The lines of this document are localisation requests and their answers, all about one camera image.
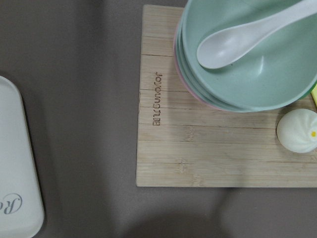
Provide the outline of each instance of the wood grain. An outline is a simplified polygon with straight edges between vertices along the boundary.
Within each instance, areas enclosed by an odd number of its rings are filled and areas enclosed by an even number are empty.
[[[287,112],[316,110],[311,95],[259,113],[200,103],[174,66],[173,37],[182,11],[144,6],[137,186],[317,187],[317,151],[292,153],[275,132]]]

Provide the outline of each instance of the white tray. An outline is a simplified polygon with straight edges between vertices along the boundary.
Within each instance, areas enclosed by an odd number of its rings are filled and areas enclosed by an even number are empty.
[[[21,95],[0,76],[0,238],[31,238],[43,220]]]

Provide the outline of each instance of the bowl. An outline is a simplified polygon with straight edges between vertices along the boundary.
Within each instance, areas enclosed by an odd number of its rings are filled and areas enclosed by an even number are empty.
[[[243,58],[205,69],[196,58],[209,34],[258,20],[298,0],[189,0],[182,20],[183,52],[196,81],[215,98],[249,111],[281,108],[311,90],[317,80],[317,15],[274,33]]]
[[[179,21],[178,27],[176,28],[175,36],[174,36],[174,59],[175,59],[175,67],[179,74],[179,77],[188,91],[199,101],[207,104],[208,106],[223,110],[223,111],[231,111],[231,112],[246,112],[245,109],[240,109],[234,107],[232,105],[228,105],[213,95],[210,95],[208,92],[204,90],[204,88],[196,82],[194,76],[188,68],[186,63],[186,59],[183,52],[182,46],[182,18]]]

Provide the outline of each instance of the spoon handle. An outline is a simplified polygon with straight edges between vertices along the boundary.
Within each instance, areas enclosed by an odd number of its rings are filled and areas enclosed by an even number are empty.
[[[302,0],[283,11],[267,17],[266,21],[270,24],[262,24],[262,26],[265,25],[267,27],[267,32],[272,34],[291,23],[315,13],[317,13],[317,0]]]

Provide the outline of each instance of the mint green bowl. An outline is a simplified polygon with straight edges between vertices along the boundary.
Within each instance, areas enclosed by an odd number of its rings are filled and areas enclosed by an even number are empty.
[[[181,27],[179,27],[176,38],[175,38],[175,56],[177,59],[177,67],[181,73],[181,76],[187,86],[189,87],[190,92],[195,95],[195,97],[200,98],[203,102],[217,108],[219,110],[229,111],[229,112],[250,112],[250,110],[241,109],[225,102],[220,101],[215,98],[213,95],[210,95],[205,89],[196,82],[195,77],[192,75],[187,63],[186,58],[183,53],[183,44],[182,44],[182,36],[181,36]]]
[[[199,43],[209,34],[297,2],[189,0],[183,13],[183,50],[198,83],[219,100],[251,111],[280,108],[303,97],[317,80],[317,15],[274,33],[227,67],[205,69],[196,58]]]

